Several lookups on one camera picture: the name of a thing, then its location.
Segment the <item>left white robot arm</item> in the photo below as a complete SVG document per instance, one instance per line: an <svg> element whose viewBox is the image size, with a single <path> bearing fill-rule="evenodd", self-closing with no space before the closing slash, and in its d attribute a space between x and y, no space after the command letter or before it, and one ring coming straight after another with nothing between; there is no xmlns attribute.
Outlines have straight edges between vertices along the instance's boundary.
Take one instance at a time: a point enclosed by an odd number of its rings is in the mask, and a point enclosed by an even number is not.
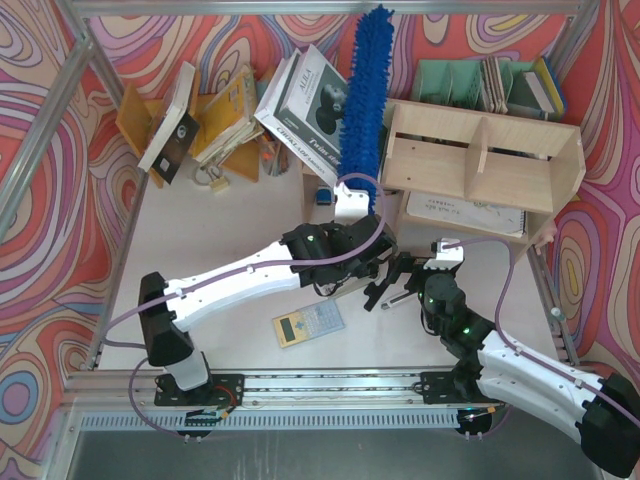
<svg viewBox="0 0 640 480"><path fill-rule="evenodd" d="M370 195L345 184L335 188L336 220L304 223L258 252L209 272L167 280L144 276L139 318L147 360L161 367L181 392L214 385L203 353L190 331L216 312L273 293L307 286L339 287L374 276L395 236L369 208Z"/></svg>

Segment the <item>blue microfiber duster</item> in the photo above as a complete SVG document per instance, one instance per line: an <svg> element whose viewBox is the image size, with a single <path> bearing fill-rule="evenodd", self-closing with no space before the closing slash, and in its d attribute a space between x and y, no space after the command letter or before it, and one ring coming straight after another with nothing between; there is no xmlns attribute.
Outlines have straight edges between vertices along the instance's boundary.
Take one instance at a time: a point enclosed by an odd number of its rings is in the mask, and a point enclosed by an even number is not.
<svg viewBox="0 0 640 480"><path fill-rule="evenodd" d="M394 27L379 5L357 22L340 134L339 176L378 176Z"/></svg>

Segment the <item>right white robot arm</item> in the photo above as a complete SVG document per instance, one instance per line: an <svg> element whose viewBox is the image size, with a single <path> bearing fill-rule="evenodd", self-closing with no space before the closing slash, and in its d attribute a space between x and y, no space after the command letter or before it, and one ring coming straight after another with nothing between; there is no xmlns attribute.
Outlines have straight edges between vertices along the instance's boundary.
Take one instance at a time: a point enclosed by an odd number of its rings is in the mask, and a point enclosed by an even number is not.
<svg viewBox="0 0 640 480"><path fill-rule="evenodd" d="M417 296L423 325L457 358L445 391L509 404L555 427L605 472L628 478L639 462L639 394L624 376L607 377L554 360L507 334L500 319L470 309L455 275L465 242L443 238L428 257L397 255L386 278L365 289L372 310L402 273Z"/></svg>

